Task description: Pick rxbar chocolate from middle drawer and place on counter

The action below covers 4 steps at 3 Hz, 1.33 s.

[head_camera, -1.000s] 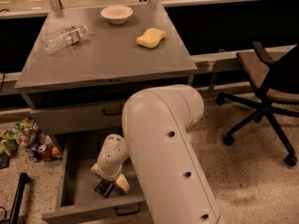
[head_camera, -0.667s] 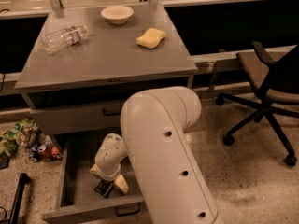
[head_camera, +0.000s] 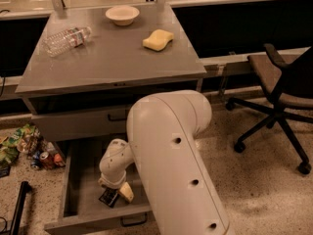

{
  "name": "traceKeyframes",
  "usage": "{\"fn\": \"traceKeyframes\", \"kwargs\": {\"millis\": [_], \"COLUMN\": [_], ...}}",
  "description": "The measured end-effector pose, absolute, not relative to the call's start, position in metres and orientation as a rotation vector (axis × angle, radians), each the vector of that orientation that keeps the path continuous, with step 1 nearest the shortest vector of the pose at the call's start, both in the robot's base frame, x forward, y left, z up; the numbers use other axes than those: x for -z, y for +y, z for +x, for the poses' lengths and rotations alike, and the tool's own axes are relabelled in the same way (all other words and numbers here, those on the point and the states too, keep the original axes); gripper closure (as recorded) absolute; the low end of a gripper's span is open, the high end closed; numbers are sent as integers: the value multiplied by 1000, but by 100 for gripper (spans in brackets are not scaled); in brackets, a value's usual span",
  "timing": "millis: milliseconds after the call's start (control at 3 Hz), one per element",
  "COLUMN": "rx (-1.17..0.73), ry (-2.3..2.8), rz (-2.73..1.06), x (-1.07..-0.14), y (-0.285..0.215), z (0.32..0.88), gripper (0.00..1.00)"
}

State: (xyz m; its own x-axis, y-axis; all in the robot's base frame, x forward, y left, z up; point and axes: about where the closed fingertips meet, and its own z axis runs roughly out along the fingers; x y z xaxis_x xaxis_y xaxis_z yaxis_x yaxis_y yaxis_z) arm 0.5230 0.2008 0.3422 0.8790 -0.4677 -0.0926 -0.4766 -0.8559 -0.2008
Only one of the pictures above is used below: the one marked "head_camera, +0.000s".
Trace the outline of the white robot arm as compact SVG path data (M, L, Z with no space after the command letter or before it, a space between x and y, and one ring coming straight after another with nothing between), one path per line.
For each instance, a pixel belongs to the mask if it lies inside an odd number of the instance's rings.
M236 235L196 147L211 117L197 91L140 99L128 114L128 140L112 140L100 161L99 184L121 188L134 164L161 235Z

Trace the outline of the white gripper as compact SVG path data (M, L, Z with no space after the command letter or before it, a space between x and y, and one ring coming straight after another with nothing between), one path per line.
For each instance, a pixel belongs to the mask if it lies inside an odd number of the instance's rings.
M111 189L118 189L118 194L125 199L126 202L131 203L134 199L134 193L130 185L125 182L126 173L123 172L119 179L111 179L108 176L101 174L98 183L101 187L107 187Z

